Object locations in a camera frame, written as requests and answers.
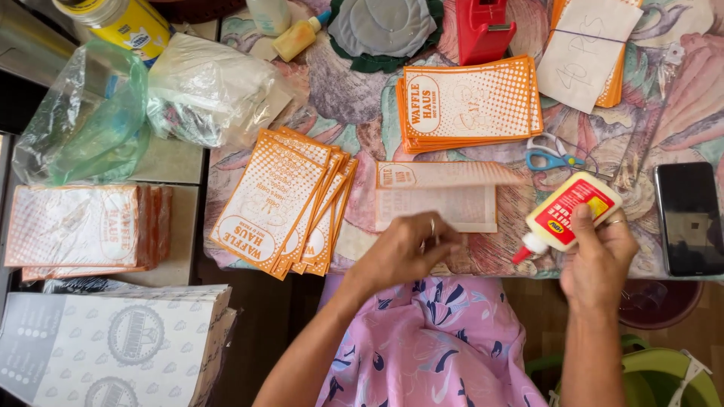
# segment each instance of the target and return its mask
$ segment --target green plastic bag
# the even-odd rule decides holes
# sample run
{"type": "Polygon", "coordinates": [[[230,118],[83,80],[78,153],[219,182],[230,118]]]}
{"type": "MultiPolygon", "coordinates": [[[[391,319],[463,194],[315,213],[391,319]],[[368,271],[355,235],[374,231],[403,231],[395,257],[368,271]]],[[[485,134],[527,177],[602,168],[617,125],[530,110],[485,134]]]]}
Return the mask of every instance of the green plastic bag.
{"type": "Polygon", "coordinates": [[[148,70],[131,51],[94,39],[78,48],[15,146],[28,185],[124,180],[146,152],[148,70]]]}

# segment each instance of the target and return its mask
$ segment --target scissors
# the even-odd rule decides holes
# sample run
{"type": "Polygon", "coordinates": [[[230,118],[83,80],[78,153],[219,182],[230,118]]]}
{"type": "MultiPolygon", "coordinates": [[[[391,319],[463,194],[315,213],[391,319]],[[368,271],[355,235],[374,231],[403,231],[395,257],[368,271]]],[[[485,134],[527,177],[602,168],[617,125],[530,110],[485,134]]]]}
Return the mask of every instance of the scissors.
{"type": "Polygon", "coordinates": [[[590,172],[605,180],[613,179],[612,174],[597,171],[595,167],[587,165],[584,160],[570,155],[565,150],[563,142],[561,142],[560,139],[553,134],[543,132],[540,136],[551,140],[555,144],[555,150],[550,147],[535,144],[535,138],[538,136],[529,138],[526,146],[526,164],[531,171],[545,171],[547,169],[558,167],[570,167],[572,169],[590,172]],[[533,161],[531,160],[533,157],[543,158],[545,160],[545,164],[538,167],[533,165],[533,161]]]}

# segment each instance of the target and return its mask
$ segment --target smartphone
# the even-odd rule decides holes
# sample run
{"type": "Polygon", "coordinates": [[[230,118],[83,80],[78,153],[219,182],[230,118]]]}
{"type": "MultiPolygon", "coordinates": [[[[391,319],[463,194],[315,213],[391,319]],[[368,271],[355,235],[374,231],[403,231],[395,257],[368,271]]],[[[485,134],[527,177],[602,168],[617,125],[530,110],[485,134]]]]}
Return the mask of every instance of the smartphone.
{"type": "Polygon", "coordinates": [[[719,199],[708,162],[654,168],[664,267],[674,277],[724,274],[719,199]]]}

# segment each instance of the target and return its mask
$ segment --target blue scissors handle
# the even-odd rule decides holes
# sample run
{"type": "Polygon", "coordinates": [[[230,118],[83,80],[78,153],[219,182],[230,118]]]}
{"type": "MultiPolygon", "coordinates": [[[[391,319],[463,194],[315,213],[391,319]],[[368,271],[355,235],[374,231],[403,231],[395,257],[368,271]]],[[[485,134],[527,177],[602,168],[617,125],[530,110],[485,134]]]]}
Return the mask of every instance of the blue scissors handle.
{"type": "Polygon", "coordinates": [[[565,156],[554,156],[552,154],[545,153],[543,151],[528,150],[526,152],[526,165],[531,171],[545,171],[547,169],[558,168],[558,167],[572,167],[574,165],[584,165],[585,162],[582,159],[578,159],[570,154],[565,156]],[[545,159],[545,164],[536,167],[533,165],[532,157],[541,157],[545,159]]]}

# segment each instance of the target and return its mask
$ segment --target red tape dispenser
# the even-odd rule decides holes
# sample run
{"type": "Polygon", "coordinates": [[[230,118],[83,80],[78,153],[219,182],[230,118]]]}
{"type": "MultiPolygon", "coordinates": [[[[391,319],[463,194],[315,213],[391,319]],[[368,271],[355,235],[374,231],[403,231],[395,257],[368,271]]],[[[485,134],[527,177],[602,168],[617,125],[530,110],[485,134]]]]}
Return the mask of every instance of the red tape dispenser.
{"type": "Polygon", "coordinates": [[[486,64],[502,58],[515,35],[515,23],[505,22],[508,0],[458,0],[460,66],[486,64]]]}

